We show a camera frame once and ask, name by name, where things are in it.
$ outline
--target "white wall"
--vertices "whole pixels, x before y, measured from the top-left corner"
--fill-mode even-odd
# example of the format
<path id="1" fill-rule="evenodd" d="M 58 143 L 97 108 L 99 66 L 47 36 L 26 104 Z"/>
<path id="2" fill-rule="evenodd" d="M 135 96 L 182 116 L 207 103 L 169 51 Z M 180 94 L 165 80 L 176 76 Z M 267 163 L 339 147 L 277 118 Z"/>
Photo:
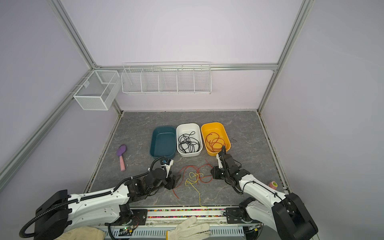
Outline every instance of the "white wall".
<path id="1" fill-rule="evenodd" d="M 21 227 L 55 192 L 84 191 L 115 120 L 114 109 L 85 111 L 73 101 L 0 193 L 1 239 L 20 239 Z"/>
<path id="2" fill-rule="evenodd" d="M 45 0 L 0 1 L 0 167 L 88 70 Z"/>
<path id="3" fill-rule="evenodd" d="M 98 65 L 276 63 L 302 0 L 63 0 Z"/>
<path id="4" fill-rule="evenodd" d="M 262 116 L 323 239 L 382 239 L 384 2 L 318 0 Z"/>
<path id="5" fill-rule="evenodd" d="M 124 111 L 257 109 L 271 79 L 271 70 L 212 71 L 211 94 L 117 96 Z"/>

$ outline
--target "dark blue plastic bin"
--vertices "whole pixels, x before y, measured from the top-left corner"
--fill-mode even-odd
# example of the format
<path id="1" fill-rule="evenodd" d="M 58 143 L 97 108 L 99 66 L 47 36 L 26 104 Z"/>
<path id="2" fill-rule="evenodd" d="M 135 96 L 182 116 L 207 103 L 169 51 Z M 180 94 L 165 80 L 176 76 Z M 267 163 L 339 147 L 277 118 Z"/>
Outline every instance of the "dark blue plastic bin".
<path id="1" fill-rule="evenodd" d="M 164 156 L 173 159 L 176 153 L 176 128 L 172 126 L 155 128 L 149 153 L 153 158 Z"/>

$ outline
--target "robotic arm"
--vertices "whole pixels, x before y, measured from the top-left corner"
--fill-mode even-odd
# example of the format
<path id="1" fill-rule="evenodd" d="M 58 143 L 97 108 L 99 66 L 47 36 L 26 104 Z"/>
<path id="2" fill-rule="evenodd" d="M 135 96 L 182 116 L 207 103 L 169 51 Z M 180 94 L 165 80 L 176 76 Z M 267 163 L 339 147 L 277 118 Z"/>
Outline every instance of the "robotic arm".
<path id="1" fill-rule="evenodd" d="M 226 154 L 225 146 L 216 156 L 218 166 L 212 168 L 214 179 L 223 179 L 238 194 L 248 193 L 252 197 L 239 204 L 239 212 L 229 216 L 245 223 L 259 220 L 278 232 L 282 240 L 309 240 L 318 228 L 308 213 L 301 199 L 294 193 L 288 195 L 278 192 L 261 181 L 250 172 L 240 169 L 230 154 Z"/>
<path id="2" fill-rule="evenodd" d="M 161 168 L 153 170 L 160 161 Z M 173 189 L 180 175 L 172 175 L 173 160 L 160 157 L 153 161 L 148 172 L 123 179 L 110 189 L 87 194 L 68 195 L 67 190 L 55 193 L 36 210 L 36 217 L 30 220 L 19 232 L 22 238 L 52 240 L 71 229 L 101 225 L 132 225 L 137 218 L 129 208 L 129 203 L 154 195 L 161 187 Z M 25 233 L 35 223 L 34 233 Z"/>

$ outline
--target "purple spoon head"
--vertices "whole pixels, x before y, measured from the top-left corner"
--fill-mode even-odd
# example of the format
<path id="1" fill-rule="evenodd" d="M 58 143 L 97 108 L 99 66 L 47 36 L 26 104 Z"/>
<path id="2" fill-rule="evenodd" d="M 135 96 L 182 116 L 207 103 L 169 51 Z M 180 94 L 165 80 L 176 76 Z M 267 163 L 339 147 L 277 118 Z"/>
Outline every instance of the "purple spoon head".
<path id="1" fill-rule="evenodd" d="M 118 157 L 122 156 L 122 154 L 125 152 L 125 150 L 127 149 L 127 147 L 125 146 L 125 144 L 121 145 L 118 149 L 118 151 L 116 152 L 116 155 Z"/>

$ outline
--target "white mesh basket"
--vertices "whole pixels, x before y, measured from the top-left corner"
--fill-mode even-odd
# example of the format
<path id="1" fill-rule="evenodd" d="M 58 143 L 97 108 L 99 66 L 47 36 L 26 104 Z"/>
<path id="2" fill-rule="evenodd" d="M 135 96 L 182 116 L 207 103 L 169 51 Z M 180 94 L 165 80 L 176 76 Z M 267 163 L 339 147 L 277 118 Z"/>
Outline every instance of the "white mesh basket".
<path id="1" fill-rule="evenodd" d="M 84 110 L 108 110 L 120 90 L 117 71 L 94 70 L 73 97 Z"/>
<path id="2" fill-rule="evenodd" d="M 143 93 L 211 93 L 209 66 L 167 68 L 124 68 L 121 73 L 122 91 Z"/>

